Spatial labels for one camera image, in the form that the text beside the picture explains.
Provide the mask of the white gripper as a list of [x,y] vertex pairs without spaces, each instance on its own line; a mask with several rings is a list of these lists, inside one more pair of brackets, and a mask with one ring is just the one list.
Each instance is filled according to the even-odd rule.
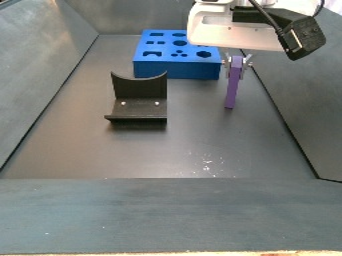
[[[187,38],[193,44],[266,51],[285,51],[273,26],[233,21],[235,7],[282,8],[313,15],[313,0],[195,0],[189,13]],[[233,56],[223,52],[222,63],[231,69]],[[253,66],[253,54],[243,58],[243,69]]]

